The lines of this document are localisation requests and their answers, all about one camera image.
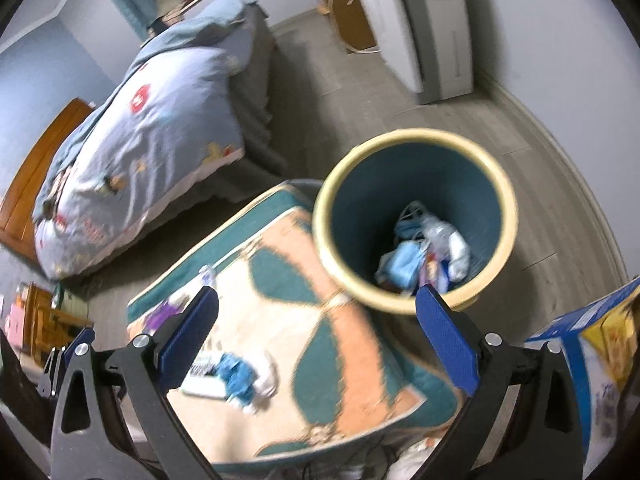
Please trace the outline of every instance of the yellow rim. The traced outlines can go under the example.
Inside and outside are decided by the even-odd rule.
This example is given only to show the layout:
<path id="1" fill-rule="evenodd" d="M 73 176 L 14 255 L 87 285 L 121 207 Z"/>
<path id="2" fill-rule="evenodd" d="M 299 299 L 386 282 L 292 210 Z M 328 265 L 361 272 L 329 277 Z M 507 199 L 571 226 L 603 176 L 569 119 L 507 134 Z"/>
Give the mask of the yellow rim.
<path id="1" fill-rule="evenodd" d="M 450 308 L 463 310 L 476 300 L 507 262 L 518 231 L 518 205 L 511 181 L 500 164 L 476 143 L 457 134 L 429 128 L 396 130 L 353 148 L 328 175 L 316 199 L 312 226 L 320 260 L 329 275 L 362 303 L 392 314 L 415 314 L 414 298 L 401 298 L 398 294 L 381 290 L 353 272 L 338 254 L 331 236 L 331 210 L 335 195 L 350 171 L 369 155 L 406 142 L 424 142 L 455 150 L 478 166 L 494 186 L 498 197 L 502 228 L 494 256 L 475 278 L 442 296 Z"/>

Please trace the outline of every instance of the cartoon print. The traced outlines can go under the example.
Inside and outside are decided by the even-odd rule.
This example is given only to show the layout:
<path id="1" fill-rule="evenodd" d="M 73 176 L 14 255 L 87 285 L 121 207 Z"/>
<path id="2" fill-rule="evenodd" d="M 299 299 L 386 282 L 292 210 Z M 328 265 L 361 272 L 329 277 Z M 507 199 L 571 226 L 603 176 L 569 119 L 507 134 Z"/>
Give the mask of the cartoon print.
<path id="1" fill-rule="evenodd" d="M 133 171 L 134 173 L 144 173 L 146 171 L 146 161 L 144 157 L 138 158 L 133 161 Z"/>
<path id="2" fill-rule="evenodd" d="M 143 106 L 149 100 L 149 87 L 151 85 L 142 85 L 136 94 L 133 96 L 129 107 L 131 108 L 132 114 L 137 114 L 140 110 L 142 110 Z"/>
<path id="3" fill-rule="evenodd" d="M 89 243 L 100 245 L 104 241 L 104 231 L 100 226 L 95 225 L 89 217 L 86 217 L 82 221 L 82 228 L 84 230 L 84 236 L 86 236 Z"/>
<path id="4" fill-rule="evenodd" d="M 127 176 L 124 173 L 119 173 L 114 176 L 107 175 L 104 182 L 111 193 L 117 194 L 119 191 L 122 191 L 127 187 Z"/>
<path id="5" fill-rule="evenodd" d="M 222 150 L 217 142 L 210 142 L 207 144 L 207 152 L 209 155 L 202 160 L 202 164 L 209 164 L 210 162 L 222 158 Z"/>
<path id="6" fill-rule="evenodd" d="M 236 147 L 232 144 L 228 144 L 225 146 L 225 149 L 222 150 L 222 156 L 231 155 L 236 150 Z"/>
<path id="7" fill-rule="evenodd" d="M 60 213 L 56 213 L 54 218 L 54 225 L 57 231 L 64 233 L 66 231 L 66 219 Z"/>

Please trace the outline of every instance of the rug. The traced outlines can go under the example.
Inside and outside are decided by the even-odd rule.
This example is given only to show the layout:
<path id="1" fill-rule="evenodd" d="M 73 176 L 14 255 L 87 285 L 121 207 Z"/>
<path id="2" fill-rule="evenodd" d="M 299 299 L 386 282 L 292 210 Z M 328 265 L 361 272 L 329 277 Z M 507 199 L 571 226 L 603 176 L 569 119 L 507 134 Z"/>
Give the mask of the rug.
<path id="1" fill-rule="evenodd" d="M 203 349 L 238 356 L 260 349 L 273 359 L 277 391 L 254 414 L 180 390 L 167 395 L 218 470 L 308 461 L 390 431 L 418 439 L 459 410 L 460 395 L 446 378 L 390 345 L 368 309 L 324 271 L 311 208 L 291 186 L 271 189 L 127 307 L 133 338 L 164 300 L 193 295 L 209 266 L 220 314 Z"/>

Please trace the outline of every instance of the metal screw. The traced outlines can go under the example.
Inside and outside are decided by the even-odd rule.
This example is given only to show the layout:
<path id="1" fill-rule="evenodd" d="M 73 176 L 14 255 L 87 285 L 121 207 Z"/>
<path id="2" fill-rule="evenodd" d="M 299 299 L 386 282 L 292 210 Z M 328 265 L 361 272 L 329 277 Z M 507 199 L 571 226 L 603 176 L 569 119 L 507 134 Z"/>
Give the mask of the metal screw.
<path id="1" fill-rule="evenodd" d="M 491 346 L 500 346 L 502 344 L 502 338 L 493 332 L 489 332 L 484 336 L 484 340 Z"/>
<path id="2" fill-rule="evenodd" d="M 144 348 L 148 344 L 149 344 L 149 336 L 147 334 L 137 335 L 136 338 L 133 340 L 133 346 L 135 346 L 136 348 Z"/>
<path id="3" fill-rule="evenodd" d="M 76 355 L 84 355 L 89 351 L 89 345 L 87 343 L 80 343 L 76 347 Z"/>
<path id="4" fill-rule="evenodd" d="M 559 354 L 562 351 L 562 347 L 558 341 L 549 341 L 546 344 L 546 347 L 549 348 L 549 351 L 552 354 Z"/>

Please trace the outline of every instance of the wooden headboard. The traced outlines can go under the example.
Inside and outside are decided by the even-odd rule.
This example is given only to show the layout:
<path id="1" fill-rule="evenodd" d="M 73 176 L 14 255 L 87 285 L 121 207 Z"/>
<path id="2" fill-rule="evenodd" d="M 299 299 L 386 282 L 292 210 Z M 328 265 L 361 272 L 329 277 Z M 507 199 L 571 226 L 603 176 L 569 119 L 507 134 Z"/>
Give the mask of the wooden headboard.
<path id="1" fill-rule="evenodd" d="M 0 203 L 0 243 L 38 264 L 31 213 L 56 151 L 92 108 L 73 99 L 42 134 Z"/>

